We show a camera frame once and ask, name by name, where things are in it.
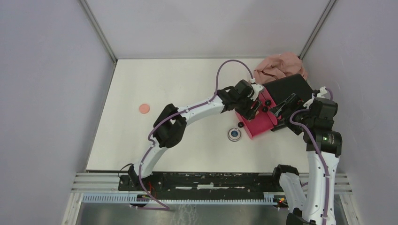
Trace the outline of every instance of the small black round object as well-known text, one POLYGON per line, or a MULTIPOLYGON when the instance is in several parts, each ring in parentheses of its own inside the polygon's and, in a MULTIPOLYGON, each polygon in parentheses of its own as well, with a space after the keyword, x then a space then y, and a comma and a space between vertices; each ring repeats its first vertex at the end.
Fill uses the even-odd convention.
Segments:
POLYGON ((269 99, 268 99, 268 100, 265 100, 265 105, 266 105, 266 106, 270 106, 271 103, 272 103, 271 100, 269 100, 269 99))

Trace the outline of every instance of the white table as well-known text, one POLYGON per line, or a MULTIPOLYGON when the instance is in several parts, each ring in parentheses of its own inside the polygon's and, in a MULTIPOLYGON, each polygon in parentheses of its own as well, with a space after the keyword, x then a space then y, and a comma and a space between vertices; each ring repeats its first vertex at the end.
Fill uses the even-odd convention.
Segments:
MULTIPOLYGON (((211 96, 217 69, 225 60, 119 60, 87 170, 120 170, 137 162, 148 149, 148 133, 164 106, 190 105, 211 96), (143 103, 151 107, 148 114, 138 111, 143 103)), ((261 60, 242 59, 252 70, 261 60)), ((248 78, 242 65, 227 63, 220 73, 219 89, 248 78)), ((182 141, 166 151, 154 170, 268 173, 278 164, 287 164, 308 172, 302 135, 284 128, 251 140, 241 129, 241 140, 231 142, 227 132, 237 123, 231 111, 189 125, 182 141)))

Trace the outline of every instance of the crumpled cloth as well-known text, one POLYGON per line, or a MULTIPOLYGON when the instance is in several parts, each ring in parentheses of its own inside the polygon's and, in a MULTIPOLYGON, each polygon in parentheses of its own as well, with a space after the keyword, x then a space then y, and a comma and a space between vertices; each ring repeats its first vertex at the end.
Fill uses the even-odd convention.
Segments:
POLYGON ((296 54, 285 52, 265 58, 254 70, 256 83, 264 84, 290 75, 301 74, 307 79, 308 74, 296 54))

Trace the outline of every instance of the pink fabric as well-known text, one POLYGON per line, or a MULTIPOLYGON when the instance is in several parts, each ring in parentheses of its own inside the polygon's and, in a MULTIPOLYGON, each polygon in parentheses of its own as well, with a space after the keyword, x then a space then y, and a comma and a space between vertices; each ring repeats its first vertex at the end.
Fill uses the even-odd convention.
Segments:
POLYGON ((301 74, 307 79, 308 74, 296 54, 285 52, 265 58, 254 70, 256 82, 263 84, 290 75, 301 74))

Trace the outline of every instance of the blue circle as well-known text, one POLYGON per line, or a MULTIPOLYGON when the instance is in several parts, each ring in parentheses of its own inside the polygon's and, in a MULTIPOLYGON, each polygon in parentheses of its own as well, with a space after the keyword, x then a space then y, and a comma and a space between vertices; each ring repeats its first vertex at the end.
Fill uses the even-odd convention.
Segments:
POLYGON ((231 136, 232 137, 237 137, 239 135, 239 133, 236 131, 236 130, 233 130, 232 132, 231 132, 231 136))

